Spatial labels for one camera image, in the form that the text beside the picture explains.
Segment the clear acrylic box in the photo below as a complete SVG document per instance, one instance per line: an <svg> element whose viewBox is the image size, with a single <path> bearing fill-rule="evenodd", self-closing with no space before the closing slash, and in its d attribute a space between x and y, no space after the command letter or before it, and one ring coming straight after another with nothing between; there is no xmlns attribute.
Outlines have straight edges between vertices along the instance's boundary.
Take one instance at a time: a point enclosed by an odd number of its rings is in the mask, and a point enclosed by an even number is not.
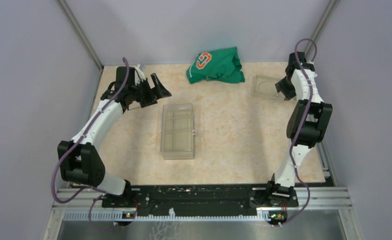
<svg viewBox="0 0 392 240"><path fill-rule="evenodd" d="M164 105L160 145L163 159L194 159L194 136L193 105L190 103Z"/></svg>

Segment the beige four-compartment tray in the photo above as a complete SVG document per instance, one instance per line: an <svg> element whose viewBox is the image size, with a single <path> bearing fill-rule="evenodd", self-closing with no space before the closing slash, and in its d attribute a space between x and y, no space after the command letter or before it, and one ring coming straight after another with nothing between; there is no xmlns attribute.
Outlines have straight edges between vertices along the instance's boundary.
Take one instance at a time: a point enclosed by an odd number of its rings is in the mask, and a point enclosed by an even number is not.
<svg viewBox="0 0 392 240"><path fill-rule="evenodd" d="M184 108L164 109L161 152L164 154L192 153L193 141L193 111Z"/></svg>

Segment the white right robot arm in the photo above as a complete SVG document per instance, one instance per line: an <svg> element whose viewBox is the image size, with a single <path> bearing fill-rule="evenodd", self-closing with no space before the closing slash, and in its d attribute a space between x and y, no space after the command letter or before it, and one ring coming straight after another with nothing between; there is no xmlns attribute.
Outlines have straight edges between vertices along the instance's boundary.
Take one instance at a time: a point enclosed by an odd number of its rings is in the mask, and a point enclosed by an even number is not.
<svg viewBox="0 0 392 240"><path fill-rule="evenodd" d="M265 199L271 206L280 205L291 196L296 180L296 171L311 149L324 138L333 107L319 94L313 62L307 61L304 52L289 55L286 76L275 84L277 93L289 101L297 99L286 128L289 149L279 170L273 175L272 188L266 191Z"/></svg>

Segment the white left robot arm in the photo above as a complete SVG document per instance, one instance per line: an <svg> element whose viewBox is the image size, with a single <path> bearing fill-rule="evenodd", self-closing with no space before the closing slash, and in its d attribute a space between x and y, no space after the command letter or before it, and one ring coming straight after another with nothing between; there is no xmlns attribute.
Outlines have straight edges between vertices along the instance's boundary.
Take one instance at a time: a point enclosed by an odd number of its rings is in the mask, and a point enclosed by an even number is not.
<svg viewBox="0 0 392 240"><path fill-rule="evenodd" d="M130 182L107 172L98 148L131 104L136 102L145 108L171 97L155 73L150 78L152 84L138 67L116 69L115 80L101 95L94 114L71 140L61 141L57 147L62 180L114 195L114 201L122 207L133 202Z"/></svg>

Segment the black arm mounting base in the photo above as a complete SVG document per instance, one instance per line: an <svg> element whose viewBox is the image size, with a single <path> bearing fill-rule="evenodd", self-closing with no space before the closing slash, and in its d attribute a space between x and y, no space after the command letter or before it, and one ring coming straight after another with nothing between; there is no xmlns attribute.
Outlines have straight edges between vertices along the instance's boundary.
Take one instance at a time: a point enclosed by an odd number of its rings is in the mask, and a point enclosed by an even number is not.
<svg viewBox="0 0 392 240"><path fill-rule="evenodd" d="M107 194L103 208L137 208L139 217L163 217L173 209L178 217L254 216L256 209L298 207L296 191L291 196L273 194L270 183L136 185L126 196Z"/></svg>

